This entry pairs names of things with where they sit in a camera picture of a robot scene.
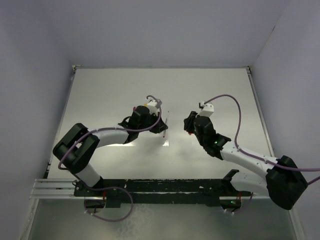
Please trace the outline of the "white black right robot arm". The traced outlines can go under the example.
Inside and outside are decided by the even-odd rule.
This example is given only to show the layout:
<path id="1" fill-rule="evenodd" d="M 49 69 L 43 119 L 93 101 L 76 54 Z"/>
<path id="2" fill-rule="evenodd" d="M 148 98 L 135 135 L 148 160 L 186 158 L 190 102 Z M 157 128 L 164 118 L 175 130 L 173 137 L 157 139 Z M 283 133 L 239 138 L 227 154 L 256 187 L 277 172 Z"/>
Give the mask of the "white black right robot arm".
<path id="1" fill-rule="evenodd" d="M 222 190 L 228 196 L 247 191 L 268 196 L 278 207 L 291 210 L 308 187 L 305 177 L 290 157 L 276 158 L 243 149 L 235 141 L 217 133 L 208 116 L 191 111 L 183 121 L 183 129 L 195 135 L 209 156 L 252 172 L 237 172 L 224 181 Z"/>

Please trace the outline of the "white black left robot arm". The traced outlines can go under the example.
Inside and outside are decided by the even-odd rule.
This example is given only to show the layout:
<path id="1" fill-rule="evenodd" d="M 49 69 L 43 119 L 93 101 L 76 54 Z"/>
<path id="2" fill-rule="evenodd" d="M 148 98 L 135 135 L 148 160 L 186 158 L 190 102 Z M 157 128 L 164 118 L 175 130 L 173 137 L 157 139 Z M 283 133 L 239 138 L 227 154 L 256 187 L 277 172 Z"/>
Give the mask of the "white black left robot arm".
<path id="1" fill-rule="evenodd" d="M 69 171 L 85 185 L 91 196 L 103 191 L 104 179 L 91 166 L 90 160 L 96 149 L 110 145 L 125 145 L 133 142 L 141 132 L 160 134 L 168 126 L 162 120 L 160 106 L 139 105 L 131 116 L 114 127 L 88 130 L 81 123 L 75 124 L 53 148 L 59 160 L 58 169 Z"/>

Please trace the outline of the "silver pen red tip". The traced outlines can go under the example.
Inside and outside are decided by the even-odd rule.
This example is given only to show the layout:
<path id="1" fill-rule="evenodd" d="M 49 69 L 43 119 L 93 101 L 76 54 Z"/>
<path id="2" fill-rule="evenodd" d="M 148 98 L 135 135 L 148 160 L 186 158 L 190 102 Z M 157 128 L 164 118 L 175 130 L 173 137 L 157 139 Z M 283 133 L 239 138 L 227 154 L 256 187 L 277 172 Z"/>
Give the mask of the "silver pen red tip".
<path id="1" fill-rule="evenodd" d="M 165 121 L 164 121 L 164 123 L 165 123 L 165 125 L 167 126 L 167 128 L 163 131 L 163 134 L 162 134 L 162 137 L 163 137 L 163 138 L 166 137 L 167 130 L 169 129 L 169 127 L 168 127 L 169 116 L 170 116 L 170 111 L 168 110 L 168 111 L 167 111 L 167 115 L 166 115 L 166 119 L 165 119 Z"/>

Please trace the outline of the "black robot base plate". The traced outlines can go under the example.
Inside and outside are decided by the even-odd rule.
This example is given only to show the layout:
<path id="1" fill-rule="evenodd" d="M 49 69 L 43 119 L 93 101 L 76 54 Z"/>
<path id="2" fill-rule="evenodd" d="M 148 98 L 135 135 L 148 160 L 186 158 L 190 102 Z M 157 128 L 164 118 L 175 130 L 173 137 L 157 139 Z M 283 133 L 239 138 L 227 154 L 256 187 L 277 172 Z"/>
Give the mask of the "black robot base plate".
<path id="1" fill-rule="evenodd" d="M 103 179 L 97 188 L 74 183 L 74 195 L 86 199 L 102 198 L 106 208 L 122 204 L 182 204 L 218 207 L 221 198 L 248 197 L 248 191 L 236 190 L 229 178 L 223 179 Z"/>

